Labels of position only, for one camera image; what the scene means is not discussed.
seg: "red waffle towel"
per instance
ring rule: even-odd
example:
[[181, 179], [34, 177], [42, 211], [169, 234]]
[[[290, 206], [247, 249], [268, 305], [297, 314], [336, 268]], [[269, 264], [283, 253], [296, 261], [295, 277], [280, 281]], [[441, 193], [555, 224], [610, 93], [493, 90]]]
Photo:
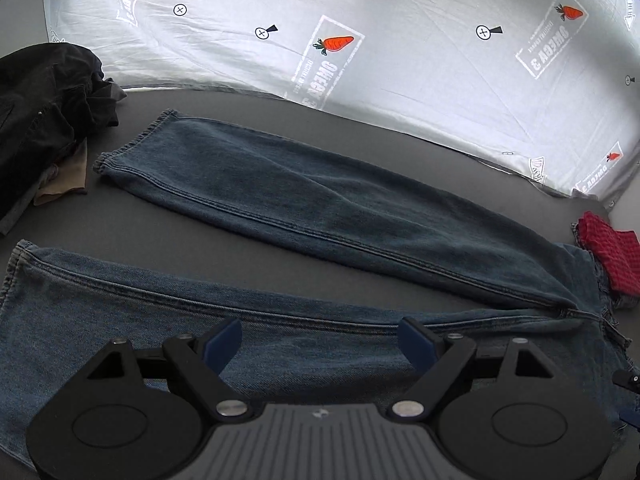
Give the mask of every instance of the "red waffle towel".
[[614, 231], [592, 212], [578, 220], [583, 248], [591, 251], [609, 275], [612, 290], [640, 296], [640, 244], [633, 231]]

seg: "round disc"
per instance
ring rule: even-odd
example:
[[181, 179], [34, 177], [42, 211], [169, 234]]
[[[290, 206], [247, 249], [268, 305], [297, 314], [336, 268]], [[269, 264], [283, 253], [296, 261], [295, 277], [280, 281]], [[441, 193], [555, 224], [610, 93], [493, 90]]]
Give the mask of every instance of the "round disc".
[[152, 480], [194, 453], [202, 423], [187, 401], [96, 383], [59, 394], [33, 419], [27, 446], [40, 471], [61, 480]]
[[455, 399], [438, 422], [442, 445], [463, 470], [491, 480], [578, 480], [598, 470], [611, 426], [575, 388], [549, 382], [527, 378]]

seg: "black marker symbol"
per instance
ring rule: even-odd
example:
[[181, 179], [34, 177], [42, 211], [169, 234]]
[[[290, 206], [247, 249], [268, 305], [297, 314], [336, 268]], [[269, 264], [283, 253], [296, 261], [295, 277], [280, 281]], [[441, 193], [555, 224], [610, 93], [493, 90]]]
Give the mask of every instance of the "black marker symbol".
[[269, 37], [269, 33], [275, 32], [276, 30], [278, 30], [278, 27], [275, 25], [271, 25], [269, 28], [258, 27], [255, 29], [255, 35], [261, 40], [266, 40]]
[[492, 34], [502, 34], [502, 27], [489, 28], [486, 25], [478, 25], [476, 34], [481, 40], [488, 40]]

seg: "carrot print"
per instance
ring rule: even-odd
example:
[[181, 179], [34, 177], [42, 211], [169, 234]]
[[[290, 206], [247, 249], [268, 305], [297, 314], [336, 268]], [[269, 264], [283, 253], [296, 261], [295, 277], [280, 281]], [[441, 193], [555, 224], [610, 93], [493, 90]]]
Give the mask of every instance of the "carrot print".
[[314, 44], [314, 47], [316, 47], [317, 49], [322, 49], [322, 54], [326, 56], [327, 50], [330, 50], [331, 52], [338, 52], [339, 50], [345, 48], [348, 44], [350, 44], [351, 41], [353, 41], [353, 36], [327, 38], [324, 41], [318, 38], [318, 42]]
[[573, 7], [569, 7], [567, 5], [558, 5], [556, 7], [556, 10], [561, 14], [560, 17], [563, 21], [565, 17], [567, 17], [569, 20], [577, 20], [584, 14], [584, 12], [582, 12], [580, 9], [574, 9]]

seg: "jeans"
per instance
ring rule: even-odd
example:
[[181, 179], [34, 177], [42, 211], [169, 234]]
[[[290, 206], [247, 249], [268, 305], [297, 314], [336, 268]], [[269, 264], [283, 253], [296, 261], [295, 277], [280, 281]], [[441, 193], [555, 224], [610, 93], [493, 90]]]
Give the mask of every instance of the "jeans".
[[602, 311], [593, 257], [469, 200], [283, 137], [168, 110], [94, 164], [229, 231], [500, 308]]
[[[598, 308], [610, 304], [605, 284], [596, 285]], [[0, 448], [31, 466], [24, 441], [30, 420], [110, 338], [157, 347], [228, 316], [241, 319], [243, 342], [221, 377], [252, 399], [386, 406], [418, 378], [396, 335], [402, 317], [412, 316], [436, 333], [460, 332], [483, 347], [527, 337], [602, 407], [617, 446], [624, 437], [617, 410], [635, 406], [633, 394], [611, 383], [612, 373], [631, 363], [626, 340], [602, 312], [417, 315], [198, 282], [23, 240], [0, 291]]]

